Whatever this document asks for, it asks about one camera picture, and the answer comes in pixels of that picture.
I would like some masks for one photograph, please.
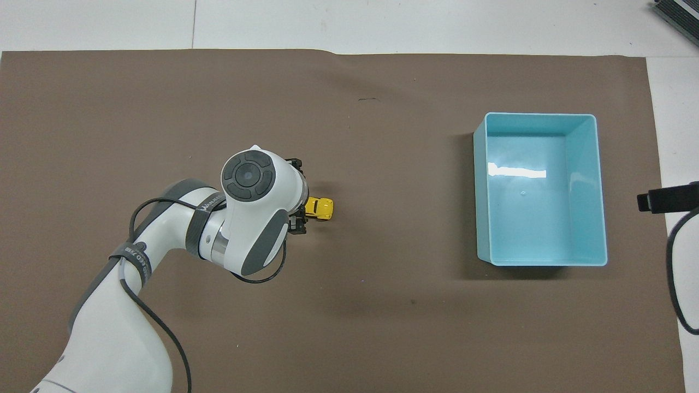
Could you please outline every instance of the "white floor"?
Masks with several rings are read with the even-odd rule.
[[[0,52],[313,48],[336,53],[648,57],[663,186],[699,180],[699,48],[631,0],[0,0]],[[668,215],[669,228],[679,215]],[[699,326],[699,221],[678,236],[676,276]],[[680,329],[686,391],[699,337]]]

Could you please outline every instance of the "plastic container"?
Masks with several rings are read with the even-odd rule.
[[[597,119],[488,113],[473,134],[478,257],[497,266],[607,263]]]

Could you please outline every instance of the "black wire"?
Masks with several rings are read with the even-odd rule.
[[[284,267],[284,262],[287,260],[287,241],[286,241],[286,239],[284,240],[284,243],[282,243],[282,248],[284,249],[284,253],[282,254],[282,261],[281,261],[281,263],[279,263],[279,267],[277,267],[277,271],[275,271],[271,276],[269,276],[267,278],[263,278],[261,280],[250,280],[249,278],[245,278],[239,274],[235,274],[234,272],[231,272],[231,274],[234,275],[240,281],[243,281],[244,283],[248,283],[248,284],[266,283],[267,281],[276,277],[277,274],[279,274],[279,272],[282,271],[282,267]]]
[[[172,199],[172,198],[153,198],[153,199],[148,199],[147,201],[143,202],[141,205],[139,205],[135,210],[134,213],[131,215],[131,219],[129,220],[129,242],[133,243],[136,241],[136,218],[138,217],[138,214],[140,213],[141,210],[144,209],[144,207],[150,205],[151,203],[156,203],[156,202],[170,202],[170,203],[177,203],[182,206],[186,206],[188,208],[191,208],[193,210],[196,210],[196,206],[192,205],[191,203],[187,203],[185,201],[181,201],[179,199]],[[216,206],[213,208],[212,211],[218,211],[226,208],[225,203],[221,203],[220,205]],[[287,241],[284,240],[284,243],[282,244],[284,247],[284,254],[282,255],[282,262],[280,263],[279,267],[277,268],[277,271],[274,272],[273,275],[264,278],[262,280],[250,280],[248,278],[244,278],[238,274],[235,274],[231,272],[237,279],[245,282],[245,283],[250,283],[250,284],[262,284],[266,283],[267,281],[273,279],[274,277],[279,274],[282,270],[282,266],[284,266],[284,261],[287,259]],[[187,374],[187,393],[192,393],[192,373],[189,370],[189,362],[187,361],[187,355],[185,354],[185,349],[182,347],[182,344],[180,344],[180,341],[177,339],[177,336],[175,336],[175,333],[173,333],[172,330],[168,327],[168,325],[163,322],[163,320],[158,317],[158,315],[146,305],[143,300],[141,300],[137,294],[134,293],[134,291],[129,288],[127,282],[125,279],[120,279],[119,282],[122,285],[122,288],[124,289],[124,292],[126,292],[131,300],[134,301],[138,305],[138,307],[141,308],[146,314],[148,314],[154,321],[155,323],[160,326],[161,329],[167,333],[167,335],[170,337],[173,343],[175,343],[175,347],[177,347],[177,351],[180,353],[180,357],[182,358],[182,363],[185,365],[185,373]]]
[[[677,291],[675,290],[675,275],[672,272],[672,248],[675,245],[675,237],[677,232],[689,221],[692,217],[699,215],[699,208],[695,208],[687,213],[682,219],[680,219],[677,224],[672,228],[670,235],[668,236],[668,246],[665,249],[665,265],[668,269],[668,287],[670,288],[670,300],[672,301],[672,307],[675,308],[675,314],[679,323],[682,327],[687,330],[690,334],[699,336],[699,329],[689,326],[687,319],[684,318],[682,308],[679,306],[679,301],[677,300]]]
[[[182,206],[186,206],[190,209],[196,210],[196,206],[192,205],[191,203],[187,203],[185,201],[181,201],[179,199],[172,199],[172,198],[153,198],[153,199],[148,199],[147,201],[143,202],[141,205],[139,205],[135,210],[134,213],[131,215],[131,220],[129,221],[129,242],[133,243],[136,241],[136,230],[134,227],[136,226],[136,216],[140,213],[141,210],[143,210],[144,207],[150,205],[151,203],[155,202],[171,202],[171,203],[177,203]]]
[[[177,339],[177,336],[173,333],[172,330],[168,327],[168,325],[163,322],[163,320],[158,317],[158,315],[150,309],[145,303],[143,303],[143,300],[141,300],[137,294],[134,293],[134,291],[129,288],[129,285],[127,284],[127,281],[125,279],[119,280],[119,282],[122,285],[122,288],[124,288],[124,292],[126,292],[131,300],[134,301],[134,303],[138,304],[138,307],[141,308],[141,310],[145,311],[146,314],[148,314],[154,321],[155,323],[160,326],[165,333],[168,334],[170,339],[175,343],[175,347],[177,347],[177,351],[180,353],[180,357],[182,358],[182,363],[185,365],[185,373],[187,374],[187,393],[192,393],[192,372],[189,370],[189,362],[187,361],[187,355],[185,354],[185,349],[182,347],[182,344],[180,344],[180,341]]]

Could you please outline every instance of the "brown work surface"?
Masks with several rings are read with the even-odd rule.
[[[477,258],[472,134],[489,111],[597,117],[607,266]],[[642,58],[5,52],[0,133],[3,391],[51,369],[140,202],[182,178],[220,187],[254,143],[301,158],[336,214],[292,236],[264,285],[165,258],[141,295],[195,392],[684,389],[665,223],[635,206],[660,186]]]

